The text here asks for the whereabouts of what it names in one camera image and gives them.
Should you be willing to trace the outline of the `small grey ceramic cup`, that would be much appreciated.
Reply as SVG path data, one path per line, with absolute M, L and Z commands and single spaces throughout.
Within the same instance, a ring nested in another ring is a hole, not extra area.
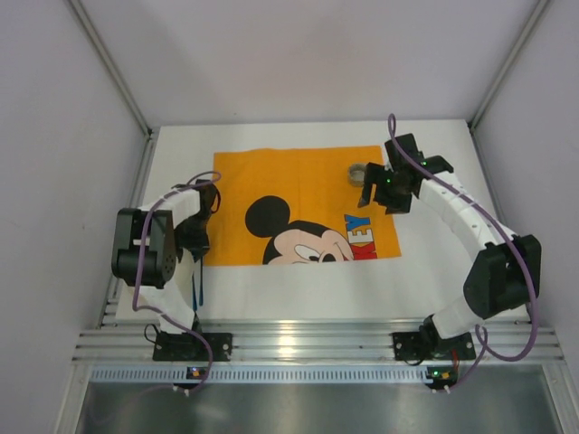
M 347 169 L 347 180 L 354 187 L 363 187 L 365 184 L 366 164 L 355 163 Z

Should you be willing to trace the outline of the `orange cartoon mouse placemat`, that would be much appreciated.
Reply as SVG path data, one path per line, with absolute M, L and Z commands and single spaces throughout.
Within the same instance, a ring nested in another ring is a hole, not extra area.
M 348 179 L 384 161 L 379 146 L 217 153 L 221 203 L 208 223 L 210 266 L 323 264 L 401 256 L 394 219 Z

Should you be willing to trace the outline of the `cream round plate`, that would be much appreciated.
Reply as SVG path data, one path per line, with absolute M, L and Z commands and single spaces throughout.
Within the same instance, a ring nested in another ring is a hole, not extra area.
M 176 284 L 185 301 L 191 305 L 193 300 L 193 279 L 195 274 L 195 262 L 189 250 L 183 250 L 181 260 L 176 267 Z

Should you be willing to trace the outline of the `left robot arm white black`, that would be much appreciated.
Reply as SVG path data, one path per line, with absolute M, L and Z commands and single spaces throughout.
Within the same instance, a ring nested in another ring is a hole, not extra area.
M 209 252 L 207 224 L 220 205 L 215 180 L 194 178 L 117 213 L 112 274 L 132 289 L 132 310 L 155 314 L 166 334 L 202 334 L 196 304 L 185 301 L 183 290 Z

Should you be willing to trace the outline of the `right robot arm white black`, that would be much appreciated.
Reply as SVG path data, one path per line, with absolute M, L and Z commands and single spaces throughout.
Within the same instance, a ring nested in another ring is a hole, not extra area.
M 414 135 L 384 144 L 388 163 L 364 166 L 360 207 L 375 202 L 388 214 L 407 214 L 413 200 L 436 212 L 469 253 L 472 265 L 462 294 L 427 316 L 413 333 L 409 356 L 415 363 L 460 349 L 473 327 L 539 296 L 542 246 L 519 236 L 490 215 L 468 193 L 442 156 L 425 156 Z

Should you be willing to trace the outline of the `blue metal spoon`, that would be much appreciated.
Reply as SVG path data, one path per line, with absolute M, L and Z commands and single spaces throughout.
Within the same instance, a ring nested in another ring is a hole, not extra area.
M 198 306 L 204 305 L 204 259 L 199 259 L 199 298 Z

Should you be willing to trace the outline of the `blue metal fork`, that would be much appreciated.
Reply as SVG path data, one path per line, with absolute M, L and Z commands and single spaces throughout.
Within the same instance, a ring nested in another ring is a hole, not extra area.
M 197 308 L 198 308 L 195 273 L 196 273 L 196 263 L 194 262 L 193 271 L 192 271 L 192 279 L 191 279 L 192 280 L 192 309 L 194 310 L 194 312 L 196 312 Z

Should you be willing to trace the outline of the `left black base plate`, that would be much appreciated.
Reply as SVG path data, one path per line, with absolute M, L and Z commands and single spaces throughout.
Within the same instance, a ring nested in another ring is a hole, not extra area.
M 202 338 L 213 352 L 215 362 L 230 360 L 233 335 L 230 333 L 203 333 Z M 180 335 L 159 332 L 154 343 L 152 358 L 156 362 L 208 362 L 209 351 L 205 344 L 187 333 Z

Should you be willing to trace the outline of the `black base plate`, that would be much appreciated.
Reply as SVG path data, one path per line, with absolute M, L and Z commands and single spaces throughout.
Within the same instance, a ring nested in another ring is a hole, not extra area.
M 470 333 L 451 339 L 435 339 L 428 343 L 418 331 L 392 333 L 394 359 L 407 363 L 451 361 L 454 355 L 460 361 L 474 361 L 477 357 Z
M 213 352 L 215 362 L 230 360 L 233 335 L 230 333 L 203 333 L 202 338 Z M 156 362 L 208 362 L 209 351 L 205 344 L 187 333 L 180 335 L 159 332 L 154 343 L 152 358 Z

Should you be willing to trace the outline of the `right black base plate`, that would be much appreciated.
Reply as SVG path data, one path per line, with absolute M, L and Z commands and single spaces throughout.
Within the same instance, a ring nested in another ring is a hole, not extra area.
M 394 359 L 407 363 L 451 361 L 454 355 L 460 361 L 474 361 L 477 357 L 470 333 L 451 339 L 435 339 L 428 343 L 418 331 L 392 333 Z

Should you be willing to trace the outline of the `aluminium mounting rail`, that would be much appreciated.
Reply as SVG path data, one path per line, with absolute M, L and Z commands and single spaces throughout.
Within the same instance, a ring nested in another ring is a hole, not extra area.
M 394 361 L 392 333 L 410 331 L 409 321 L 320 323 L 303 321 L 222 322 L 205 328 L 233 335 L 233 362 L 314 363 Z M 148 362 L 154 332 L 143 323 L 105 325 L 83 331 L 72 360 L 89 362 Z

